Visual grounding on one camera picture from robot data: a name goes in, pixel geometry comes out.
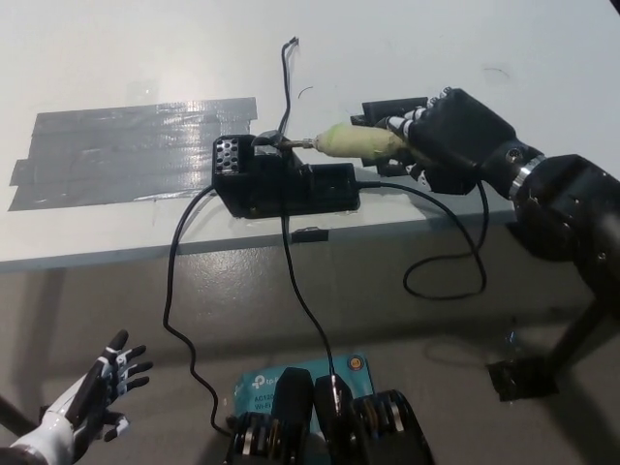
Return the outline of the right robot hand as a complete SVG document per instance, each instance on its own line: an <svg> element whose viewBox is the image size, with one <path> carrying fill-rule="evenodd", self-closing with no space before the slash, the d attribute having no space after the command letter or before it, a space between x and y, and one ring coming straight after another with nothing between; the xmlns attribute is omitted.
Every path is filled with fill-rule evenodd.
<svg viewBox="0 0 620 465"><path fill-rule="evenodd" d="M450 88L418 115L390 116L386 125L432 165L510 196L518 168L506 154L521 143L508 122L464 90Z"/></svg>

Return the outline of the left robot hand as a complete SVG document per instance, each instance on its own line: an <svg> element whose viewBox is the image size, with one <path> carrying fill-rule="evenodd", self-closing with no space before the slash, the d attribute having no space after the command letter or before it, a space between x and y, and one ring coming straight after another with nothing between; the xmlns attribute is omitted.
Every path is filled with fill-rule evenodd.
<svg viewBox="0 0 620 465"><path fill-rule="evenodd" d="M91 443L102 439L111 442L129 428L126 415L113 412L110 406L128 392L149 383L145 373L151 361L137 362L146 352L144 345L125 347L127 330L120 330L103 349L90 370L78 384L65 414L74 434L73 461L78 462Z"/></svg>

